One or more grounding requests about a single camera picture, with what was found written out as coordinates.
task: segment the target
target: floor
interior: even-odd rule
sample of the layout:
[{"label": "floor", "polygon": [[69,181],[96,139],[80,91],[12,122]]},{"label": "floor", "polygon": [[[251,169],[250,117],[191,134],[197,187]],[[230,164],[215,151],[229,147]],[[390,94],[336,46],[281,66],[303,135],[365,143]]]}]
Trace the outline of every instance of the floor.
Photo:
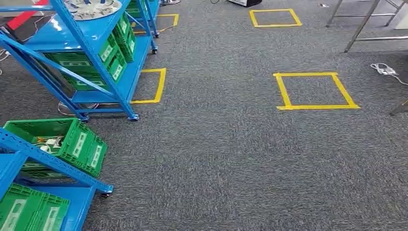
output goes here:
[{"label": "floor", "polygon": [[[109,145],[100,179],[115,191],[95,197],[84,230],[407,230],[408,114],[388,113],[408,91],[370,64],[408,81],[408,43],[360,42],[343,53],[361,19],[326,28],[335,3],[249,8],[292,8],[303,23],[274,28],[253,27],[248,8],[223,0],[162,7],[180,18],[145,65],[167,70],[161,102],[134,104],[138,122],[88,123]],[[369,6],[345,0],[341,11]],[[285,12],[255,15],[259,24],[293,23]],[[159,18],[159,27],[172,20]],[[382,27],[387,20],[371,19],[362,36],[407,34]],[[61,117],[57,100],[17,66],[0,63],[0,122]],[[298,72],[337,72],[361,109],[278,110],[272,74]],[[157,81],[143,74],[135,98],[152,98]],[[293,104],[345,103],[329,76],[283,81]]]}]

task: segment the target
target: yellow tape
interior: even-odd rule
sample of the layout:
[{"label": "yellow tape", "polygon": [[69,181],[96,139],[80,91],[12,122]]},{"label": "yellow tape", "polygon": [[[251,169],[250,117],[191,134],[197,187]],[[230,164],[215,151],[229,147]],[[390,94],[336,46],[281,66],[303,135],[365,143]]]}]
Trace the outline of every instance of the yellow tape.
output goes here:
[{"label": "yellow tape", "polygon": [[[354,103],[353,99],[350,97],[343,84],[337,77],[337,72],[303,72],[303,73],[274,73],[273,76],[278,82],[278,87],[283,98],[284,106],[277,106],[279,110],[299,110],[299,109],[359,109],[360,107]],[[283,83],[282,77],[305,77],[305,76],[331,76],[337,88],[340,90],[344,99],[348,104],[332,104],[332,105],[292,105],[289,99],[288,92],[286,90],[285,84]]]},{"label": "yellow tape", "polygon": [[130,101],[130,103],[159,103],[162,98],[163,89],[165,86],[166,68],[144,69],[141,72],[142,73],[160,72],[159,84],[157,86],[156,95],[153,100],[132,100]]},{"label": "yellow tape", "polygon": [[345,98],[345,100],[347,101],[347,103],[349,105],[355,105],[357,106],[353,99],[350,97],[350,95],[348,94],[348,92],[345,90],[343,84],[340,82],[339,78],[337,77],[337,75],[332,75],[331,76],[334,80],[334,83],[336,84],[337,88],[340,90],[340,92],[342,93],[343,97]]},{"label": "yellow tape", "polygon": [[292,105],[291,100],[289,99],[289,95],[288,92],[286,91],[286,87],[285,84],[283,83],[282,77],[279,74],[278,75],[274,74],[274,76],[276,78],[276,81],[278,82],[279,89],[281,90],[280,94],[282,95],[283,103],[285,103],[286,106],[291,106]]},{"label": "yellow tape", "polygon": [[318,110],[318,109],[359,109],[358,105],[334,104],[334,105],[292,105],[292,106],[277,106],[279,110]]},{"label": "yellow tape", "polygon": [[[174,20],[173,20],[173,25],[171,26],[171,27],[174,27],[174,26],[177,26],[178,24],[179,24],[179,14],[178,13],[167,13],[167,14],[158,14],[157,15],[157,17],[171,17],[171,16],[173,16],[174,17]],[[136,26],[136,23],[135,22],[133,22],[132,23],[132,27],[135,27]],[[163,31],[165,31],[166,29],[168,29],[168,27],[167,28],[164,28],[164,29],[161,29],[161,30],[157,30],[157,32],[163,32]],[[135,35],[136,34],[146,34],[146,31],[134,31],[133,32]]]},{"label": "yellow tape", "polygon": [[[279,11],[289,11],[292,18],[296,22],[295,24],[270,24],[270,25],[259,25],[258,21],[255,18],[255,12],[279,12]],[[251,17],[252,24],[254,27],[285,27],[285,26],[301,26],[302,23],[299,20],[299,17],[295,14],[293,9],[273,9],[273,10],[250,10],[249,16]]]}]

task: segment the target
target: green plastic crate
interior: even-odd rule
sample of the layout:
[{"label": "green plastic crate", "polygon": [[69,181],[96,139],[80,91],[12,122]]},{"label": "green plastic crate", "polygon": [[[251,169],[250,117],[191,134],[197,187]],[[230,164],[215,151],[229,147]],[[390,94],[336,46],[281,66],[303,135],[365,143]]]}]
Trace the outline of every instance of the green plastic crate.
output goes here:
[{"label": "green plastic crate", "polygon": [[126,62],[130,63],[133,61],[133,53],[135,51],[136,38],[133,33],[133,30],[130,30],[127,34],[126,43],[119,45],[123,56],[125,57]]},{"label": "green plastic crate", "polygon": [[98,177],[108,145],[98,136],[95,136],[93,145],[89,148],[89,155],[83,169],[93,177]]},{"label": "green plastic crate", "polygon": [[33,231],[59,231],[69,207],[69,200],[44,193]]},{"label": "green plastic crate", "polygon": [[[108,85],[105,83],[105,81],[102,80],[101,76],[98,73],[77,73],[77,74],[103,89],[109,89]],[[84,82],[79,81],[69,75],[63,75],[63,77],[76,90],[95,90],[93,87],[90,87],[86,85]]]},{"label": "green plastic crate", "polygon": [[[147,13],[147,6],[146,6],[145,2],[141,1],[141,4],[142,4],[142,8],[144,9],[144,12]],[[130,1],[129,5],[127,5],[127,6],[128,7],[126,7],[126,12],[128,12],[130,14],[130,16],[132,16],[134,18],[140,18],[141,17],[140,9],[138,8],[135,1]]]},{"label": "green plastic crate", "polygon": [[43,195],[43,192],[13,183],[0,201],[0,230],[30,230],[36,222]]},{"label": "green plastic crate", "polygon": [[126,43],[127,35],[129,33],[129,31],[131,31],[131,27],[130,27],[130,22],[127,19],[126,15],[122,15],[120,17],[119,22],[116,24],[116,26],[114,27],[112,33],[116,39],[116,42],[119,46],[123,45]]},{"label": "green plastic crate", "polygon": [[[119,79],[121,78],[125,68],[126,68],[126,59],[123,55],[123,53],[120,51],[120,49],[116,49],[116,53],[114,54],[114,57],[112,58],[111,63],[108,65],[108,72],[111,74],[113,80],[115,82],[118,82]],[[102,80],[101,76],[98,73],[82,73],[82,72],[77,72],[78,75],[82,76],[83,78],[86,78],[87,80],[94,82],[98,86],[104,88],[104,89],[109,89],[108,85],[105,83],[105,81]],[[90,87],[86,85],[85,83],[69,76],[69,75],[63,75],[63,77],[72,85],[72,87],[76,90],[95,90],[93,87]]]},{"label": "green plastic crate", "polygon": [[127,66],[125,57],[121,51],[117,51],[115,58],[112,60],[112,63],[109,65],[109,73],[112,75],[112,78],[115,82],[118,82],[122,77],[123,72]]},{"label": "green plastic crate", "polygon": [[64,136],[58,153],[52,155],[76,166],[87,159],[94,133],[77,118],[10,120],[3,127],[20,138],[37,143],[38,137]]},{"label": "green plastic crate", "polygon": [[[99,56],[105,67],[112,61],[116,50],[119,49],[113,34],[102,45]],[[60,64],[73,72],[93,72],[97,73],[93,64],[84,52],[55,52],[44,54],[48,59]]]}]

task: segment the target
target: white cable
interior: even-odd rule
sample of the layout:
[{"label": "white cable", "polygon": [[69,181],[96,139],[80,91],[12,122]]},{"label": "white cable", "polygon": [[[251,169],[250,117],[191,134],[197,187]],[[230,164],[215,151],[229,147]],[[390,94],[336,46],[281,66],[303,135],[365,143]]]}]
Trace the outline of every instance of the white cable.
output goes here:
[{"label": "white cable", "polygon": [[383,76],[392,76],[392,77],[396,78],[396,79],[398,80],[398,82],[400,82],[401,84],[408,85],[408,83],[405,83],[405,82],[401,81],[401,80],[397,77],[397,75],[398,75],[397,72],[395,72],[395,70],[392,69],[392,68],[391,68],[390,66],[388,66],[387,64],[384,64],[384,63],[370,64],[370,67],[376,69],[377,72],[378,72],[380,75],[383,75]]},{"label": "white cable", "polygon": [[[50,20],[51,20],[51,19],[54,18],[54,15],[55,15],[55,14],[45,15],[45,16],[42,16],[42,17],[41,17],[40,19],[38,19],[37,21],[35,21],[35,22],[34,22],[34,26],[36,27],[36,31],[35,31],[34,34],[36,34],[36,33],[38,32],[37,23],[38,23],[39,21],[41,21],[41,19],[43,19],[43,18],[45,18],[45,17],[51,16],[51,18],[50,18]],[[23,42],[29,40],[29,39],[32,38],[32,37],[33,37],[33,36],[30,36],[30,37],[24,39]],[[9,53],[8,51],[6,51],[6,49],[3,49],[3,50],[0,51],[0,56],[2,56],[5,52],[6,52],[6,56],[4,56],[3,58],[0,58],[0,62],[3,61],[3,60],[5,60],[5,59],[7,59],[7,58],[10,56],[10,53]],[[0,76],[1,76],[2,74],[3,74],[3,70],[0,69]]]}]

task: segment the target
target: white power strip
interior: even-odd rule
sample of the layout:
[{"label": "white power strip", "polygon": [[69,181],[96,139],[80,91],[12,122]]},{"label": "white power strip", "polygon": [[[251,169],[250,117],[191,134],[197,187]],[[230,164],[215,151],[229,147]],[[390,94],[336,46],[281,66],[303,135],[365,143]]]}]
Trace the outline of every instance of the white power strip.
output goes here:
[{"label": "white power strip", "polygon": [[392,69],[390,66],[388,66],[387,64],[384,64],[384,63],[370,64],[370,67],[376,69],[377,72],[380,75],[392,76],[392,77],[396,78],[398,80],[398,82],[400,82],[401,84],[408,85],[408,83],[405,83],[405,82],[401,81],[397,77],[397,75],[398,75],[397,72],[394,69]]}]

